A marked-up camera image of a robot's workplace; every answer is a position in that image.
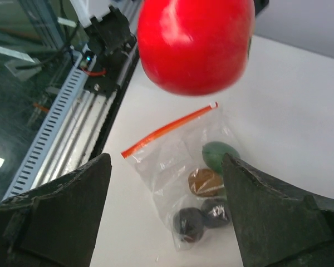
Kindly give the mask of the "aluminium front rail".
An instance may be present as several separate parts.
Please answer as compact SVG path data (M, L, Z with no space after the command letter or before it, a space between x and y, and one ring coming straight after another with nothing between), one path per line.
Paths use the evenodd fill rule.
M98 95L84 89L88 75L82 77L80 88L48 150L30 189L67 174L88 162L101 128L117 96Z

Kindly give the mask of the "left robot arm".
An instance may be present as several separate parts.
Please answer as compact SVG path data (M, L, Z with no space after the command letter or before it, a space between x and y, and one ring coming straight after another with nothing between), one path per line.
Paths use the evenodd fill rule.
M97 56L109 56L134 48L136 37L130 22L114 1L71 1L88 36L88 49Z

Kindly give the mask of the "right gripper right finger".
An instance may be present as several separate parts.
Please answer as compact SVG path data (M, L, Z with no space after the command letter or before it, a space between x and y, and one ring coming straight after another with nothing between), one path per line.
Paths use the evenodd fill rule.
M334 199L230 154L222 167L244 266L334 266Z

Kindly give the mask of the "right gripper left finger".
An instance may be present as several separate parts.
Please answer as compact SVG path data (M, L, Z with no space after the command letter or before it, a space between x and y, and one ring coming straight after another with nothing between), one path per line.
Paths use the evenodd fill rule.
M0 203L0 266L89 266L111 170L101 154Z

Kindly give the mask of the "clear zip top bag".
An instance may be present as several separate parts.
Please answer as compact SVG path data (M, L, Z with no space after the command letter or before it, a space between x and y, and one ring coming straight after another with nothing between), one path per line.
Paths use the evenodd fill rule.
M213 197L198 197L189 190L189 174L196 169L210 169L203 161L202 148L213 141L229 144L241 154L241 146L218 103L211 103L153 131L122 152L122 157L151 192L159 218L171 232L177 251L190 250L212 240L232 223L215 229L204 226L204 235L196 243L182 242L173 230L173 216L180 209L195 207L200 210L206 199L227 200L225 186Z

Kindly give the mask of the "black fake fruit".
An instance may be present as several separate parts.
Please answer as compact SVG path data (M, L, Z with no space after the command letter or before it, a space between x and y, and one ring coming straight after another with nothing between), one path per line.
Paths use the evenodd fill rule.
M208 229L223 228L232 222L228 202L224 198L206 199L200 210L203 224Z
M173 230L182 242L198 242L204 235L201 211L195 207L180 209L173 216Z

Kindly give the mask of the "dark green fake fruit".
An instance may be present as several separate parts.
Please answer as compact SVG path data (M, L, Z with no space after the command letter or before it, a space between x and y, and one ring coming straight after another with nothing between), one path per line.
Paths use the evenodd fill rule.
M222 174L222 161L225 154L240 157L239 152L229 144L213 141L205 144L202 148L202 157L205 164L218 174Z

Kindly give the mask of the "red fake apple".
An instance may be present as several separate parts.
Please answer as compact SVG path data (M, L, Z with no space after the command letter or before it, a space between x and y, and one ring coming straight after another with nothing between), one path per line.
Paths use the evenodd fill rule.
M176 95L222 91L245 71L255 19L253 1L144 1L137 26L143 70Z

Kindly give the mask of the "brown fake fruit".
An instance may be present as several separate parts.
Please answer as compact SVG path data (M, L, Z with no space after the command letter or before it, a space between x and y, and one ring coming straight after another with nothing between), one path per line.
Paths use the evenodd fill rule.
M198 197L217 196L223 189L222 177L211 169L196 169L188 176L189 190Z

